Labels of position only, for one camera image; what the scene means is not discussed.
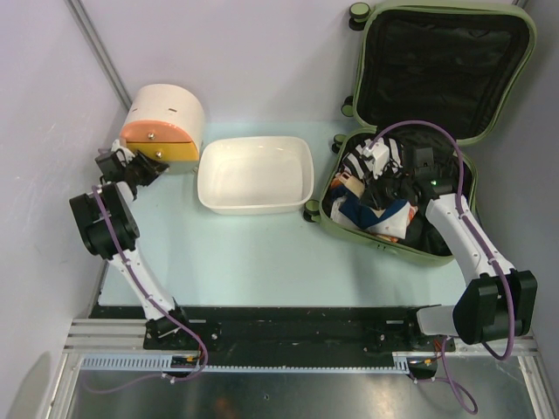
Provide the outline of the white rectangular plastic basin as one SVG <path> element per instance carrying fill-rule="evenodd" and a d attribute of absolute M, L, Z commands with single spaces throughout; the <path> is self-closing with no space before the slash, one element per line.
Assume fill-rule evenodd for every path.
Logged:
<path fill-rule="evenodd" d="M 200 203 L 220 215 L 299 210 L 314 192 L 314 162 L 306 141 L 253 136 L 213 141 L 197 172 Z"/>

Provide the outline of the black white striped garment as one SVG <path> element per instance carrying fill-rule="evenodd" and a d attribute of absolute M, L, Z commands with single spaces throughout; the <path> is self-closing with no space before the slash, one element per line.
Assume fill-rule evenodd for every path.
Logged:
<path fill-rule="evenodd" d="M 377 179 L 403 167 L 402 147 L 394 139 L 365 139 L 342 158 L 342 169 L 359 178 Z"/>

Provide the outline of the green hard-shell suitcase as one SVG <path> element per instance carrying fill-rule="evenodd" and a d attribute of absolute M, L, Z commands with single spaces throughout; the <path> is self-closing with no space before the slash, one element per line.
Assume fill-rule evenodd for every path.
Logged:
<path fill-rule="evenodd" d="M 362 33 L 353 94 L 342 113 L 358 123 L 338 134 L 338 157 L 389 128 L 404 146 L 429 147 L 470 206 L 478 171 L 456 148 L 493 130 L 536 43 L 521 7 L 460 1 L 354 3 L 349 27 Z"/>

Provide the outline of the cream drawer box orange fronts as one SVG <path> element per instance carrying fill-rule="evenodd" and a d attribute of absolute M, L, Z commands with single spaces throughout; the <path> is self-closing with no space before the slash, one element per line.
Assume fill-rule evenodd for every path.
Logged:
<path fill-rule="evenodd" d="M 120 132 L 121 144 L 169 165 L 171 174 L 198 165 L 203 145 L 204 109 L 190 91 L 171 84 L 142 87 Z"/>

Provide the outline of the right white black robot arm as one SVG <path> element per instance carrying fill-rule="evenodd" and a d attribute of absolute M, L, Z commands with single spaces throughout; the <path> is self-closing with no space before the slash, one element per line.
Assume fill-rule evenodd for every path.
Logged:
<path fill-rule="evenodd" d="M 449 190 L 433 179 L 434 167 L 423 178 L 427 190 L 425 216 L 438 230 L 459 264 L 466 290 L 453 306 L 427 306 L 417 312 L 417 320 L 403 328 L 404 343 L 423 350 L 435 334 L 460 337 L 465 343 L 524 335 L 530 328 L 537 283 L 530 271 L 518 272 L 493 246 L 462 195 L 463 182 Z"/>

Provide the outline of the beige round pouch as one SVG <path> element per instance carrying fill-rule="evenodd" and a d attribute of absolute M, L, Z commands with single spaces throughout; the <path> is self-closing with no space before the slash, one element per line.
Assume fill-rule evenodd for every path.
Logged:
<path fill-rule="evenodd" d="M 350 176 L 345 183 L 345 187 L 354 194 L 358 199 L 360 199 L 365 191 L 365 185 L 357 178 Z"/>

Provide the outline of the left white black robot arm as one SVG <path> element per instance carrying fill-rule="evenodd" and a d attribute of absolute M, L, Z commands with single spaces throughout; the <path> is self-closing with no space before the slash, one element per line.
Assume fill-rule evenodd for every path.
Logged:
<path fill-rule="evenodd" d="M 142 255 L 139 227 L 129 208 L 138 188 L 149 186 L 169 165 L 133 152 L 119 141 L 100 151 L 95 163 L 101 172 L 99 183 L 69 200 L 81 240 L 92 255 L 121 273 L 140 300 L 147 320 L 144 347 L 187 347 L 193 328 Z"/>

